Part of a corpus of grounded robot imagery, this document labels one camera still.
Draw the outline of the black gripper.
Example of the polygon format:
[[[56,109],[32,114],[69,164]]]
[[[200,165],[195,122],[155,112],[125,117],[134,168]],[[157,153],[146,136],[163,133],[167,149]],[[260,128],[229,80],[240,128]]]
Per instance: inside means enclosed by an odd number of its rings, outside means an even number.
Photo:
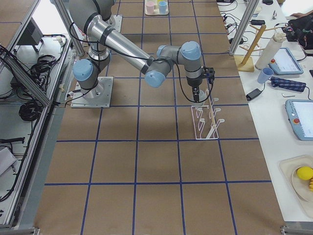
[[[190,87],[192,87],[192,94],[194,102],[199,102],[200,91],[199,86],[203,80],[203,72],[201,70],[190,72],[186,71],[187,83]]]

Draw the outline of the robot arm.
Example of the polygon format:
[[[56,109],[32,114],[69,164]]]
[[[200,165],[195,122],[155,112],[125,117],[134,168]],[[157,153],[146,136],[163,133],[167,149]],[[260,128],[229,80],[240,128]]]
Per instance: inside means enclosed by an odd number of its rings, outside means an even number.
[[[182,46],[160,46],[154,58],[109,24],[115,2],[113,0],[71,0],[69,12],[73,22],[89,39],[120,54],[145,75],[151,87],[159,87],[174,65],[183,65],[193,101],[200,103],[200,89],[204,77],[200,45],[189,41]]]

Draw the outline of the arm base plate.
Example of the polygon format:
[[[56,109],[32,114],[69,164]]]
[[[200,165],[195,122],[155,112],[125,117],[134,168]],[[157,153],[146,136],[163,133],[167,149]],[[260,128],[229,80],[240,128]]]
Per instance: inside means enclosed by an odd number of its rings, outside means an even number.
[[[80,90],[73,95],[71,108],[109,108],[111,102],[114,77],[98,77],[97,86],[82,96],[87,90],[81,90],[78,82],[76,89]]]
[[[120,32],[122,26],[122,19],[123,19],[122,15],[111,15],[107,23],[111,27],[115,28],[118,32]]]

